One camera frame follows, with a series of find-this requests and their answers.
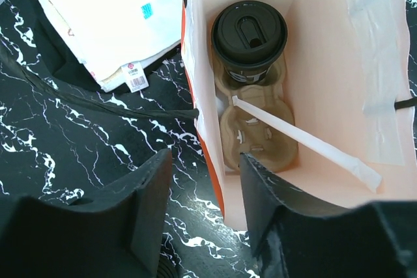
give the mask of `blue sticker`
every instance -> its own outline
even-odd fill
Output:
[[[143,12],[143,17],[145,18],[145,20],[149,19],[154,14],[150,3],[147,3],[146,5],[142,7],[142,12]]]

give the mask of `black marble surface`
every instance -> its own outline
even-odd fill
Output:
[[[417,0],[407,0],[407,18],[410,87],[417,96]],[[0,5],[0,38],[18,62],[55,88],[130,109],[192,107],[179,54],[151,74],[143,92],[93,94],[48,77],[32,26],[27,0]],[[181,277],[258,277],[248,235],[223,225],[192,121],[136,120],[82,109],[43,95],[0,63],[0,145],[0,193],[28,193],[50,203],[82,197],[169,147],[173,181],[162,251],[175,251]]]

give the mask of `black plastic lid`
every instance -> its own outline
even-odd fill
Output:
[[[282,15],[260,1],[241,1],[227,7],[214,22],[214,48],[230,63],[273,63],[287,42]]]

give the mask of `white label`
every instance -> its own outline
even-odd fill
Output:
[[[122,71],[130,92],[137,92],[149,87],[148,80],[139,61],[125,64],[122,66]]]

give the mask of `white cloth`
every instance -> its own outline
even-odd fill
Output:
[[[141,61],[146,67],[180,40],[182,0],[39,1],[67,46],[106,91],[124,82],[118,71],[122,65]]]

